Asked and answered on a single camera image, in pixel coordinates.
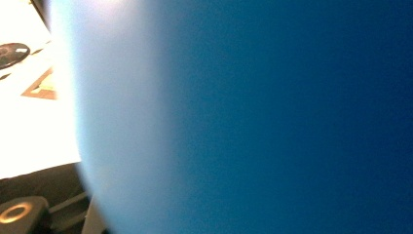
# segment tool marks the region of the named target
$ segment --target white surface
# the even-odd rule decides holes
[[[0,15],[0,28],[6,28],[2,29],[0,44],[21,42],[34,52],[50,40],[40,18],[24,1],[1,0],[0,9],[14,11],[3,17],[19,16],[13,27],[10,19],[3,21]],[[52,64],[49,45],[14,65],[13,73],[0,80],[0,178],[80,161],[70,114],[62,101],[21,96]]]

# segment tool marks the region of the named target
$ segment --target brass ring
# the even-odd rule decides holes
[[[8,214],[10,212],[12,212],[15,209],[18,208],[23,208],[23,212],[18,214],[18,215],[14,215],[14,216],[8,216]],[[26,216],[30,211],[31,211],[31,204],[30,203],[19,203],[17,205],[14,205],[10,208],[8,208],[6,211],[4,211],[3,213],[0,214],[0,223],[10,223],[10,222],[14,222],[16,220],[21,219],[22,217]]]

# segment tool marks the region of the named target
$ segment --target round black object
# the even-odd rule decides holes
[[[0,46],[0,70],[21,62],[30,55],[30,48],[22,43]]]

